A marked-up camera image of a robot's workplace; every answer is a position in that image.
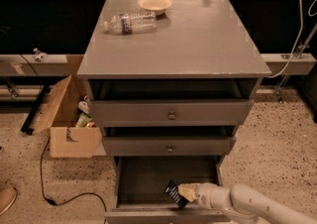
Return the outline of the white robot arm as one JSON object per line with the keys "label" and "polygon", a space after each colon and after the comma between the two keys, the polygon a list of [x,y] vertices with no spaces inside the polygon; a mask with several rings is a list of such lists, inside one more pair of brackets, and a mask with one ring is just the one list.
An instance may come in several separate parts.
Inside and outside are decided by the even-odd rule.
{"label": "white robot arm", "polygon": [[183,183],[181,196],[207,209],[221,211],[238,224],[257,224],[262,218],[270,224],[317,224],[317,220],[278,203],[257,190],[237,183],[232,187],[214,183]]}

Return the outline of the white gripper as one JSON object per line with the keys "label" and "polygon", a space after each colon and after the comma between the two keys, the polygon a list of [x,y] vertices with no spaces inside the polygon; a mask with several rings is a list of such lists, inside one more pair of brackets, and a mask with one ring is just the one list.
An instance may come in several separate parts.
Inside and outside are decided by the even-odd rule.
{"label": "white gripper", "polygon": [[213,183],[183,183],[178,192],[189,202],[204,208],[223,209],[230,205],[230,189]]}

